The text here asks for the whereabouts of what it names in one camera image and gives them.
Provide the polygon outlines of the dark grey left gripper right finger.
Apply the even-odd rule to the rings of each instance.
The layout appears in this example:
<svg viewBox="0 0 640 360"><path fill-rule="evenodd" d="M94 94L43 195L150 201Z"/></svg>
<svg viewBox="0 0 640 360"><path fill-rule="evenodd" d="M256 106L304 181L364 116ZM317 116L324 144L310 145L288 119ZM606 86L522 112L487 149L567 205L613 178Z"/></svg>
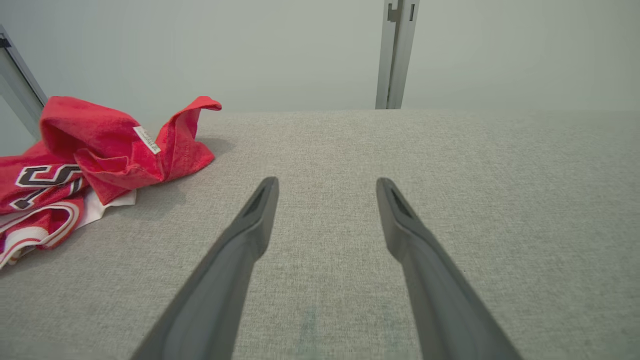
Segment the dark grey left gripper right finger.
<svg viewBox="0 0 640 360"><path fill-rule="evenodd" d="M390 178L375 185L386 247L406 280L425 360L520 360L519 351Z"/></svg>

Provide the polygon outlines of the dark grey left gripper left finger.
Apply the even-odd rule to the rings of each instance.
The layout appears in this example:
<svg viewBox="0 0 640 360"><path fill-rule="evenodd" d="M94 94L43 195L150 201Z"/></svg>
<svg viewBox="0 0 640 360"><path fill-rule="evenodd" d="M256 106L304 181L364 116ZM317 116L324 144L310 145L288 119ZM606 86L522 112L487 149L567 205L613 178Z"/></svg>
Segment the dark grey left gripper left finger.
<svg viewBox="0 0 640 360"><path fill-rule="evenodd" d="M264 178L132 355L133 360L230 360L254 264L274 227L279 180Z"/></svg>

